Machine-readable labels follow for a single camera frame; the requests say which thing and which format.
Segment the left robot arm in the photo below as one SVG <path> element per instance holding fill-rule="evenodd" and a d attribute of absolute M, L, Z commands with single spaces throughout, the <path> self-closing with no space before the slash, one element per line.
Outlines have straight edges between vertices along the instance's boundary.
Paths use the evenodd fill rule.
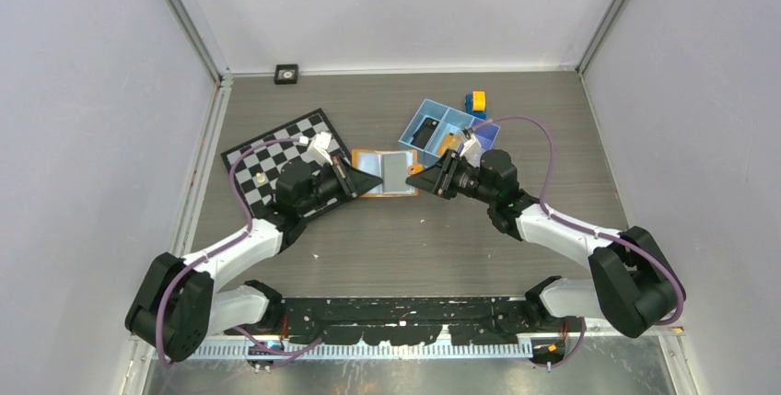
<path fill-rule="evenodd" d="M 286 163 L 274 200 L 259 218 L 217 245 L 184 257 L 164 252 L 150 264 L 124 326 L 172 363 L 191 356 L 203 340 L 222 331 L 254 328 L 270 334 L 283 324 L 285 305 L 269 285 L 249 280 L 225 285 L 252 265 L 292 246 L 307 215 L 323 205 L 346 204 L 378 187 L 382 179 L 332 157 L 314 173 L 297 159 Z"/>

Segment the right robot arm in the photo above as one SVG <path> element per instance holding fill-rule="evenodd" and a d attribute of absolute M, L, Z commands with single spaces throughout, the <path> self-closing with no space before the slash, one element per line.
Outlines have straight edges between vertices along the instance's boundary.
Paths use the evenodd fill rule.
<path fill-rule="evenodd" d="M 637 338 L 682 314 L 685 289 L 659 244 L 644 228 L 598 227 L 555 211 L 519 185 L 503 150 L 489 150 L 472 165 L 449 150 L 407 184 L 443 199 L 461 194 L 486 203 L 493 226 L 514 239 L 552 250 L 589 271 L 585 280 L 553 277 L 527 294 L 527 322 L 548 331 L 562 318 L 604 319 Z"/>

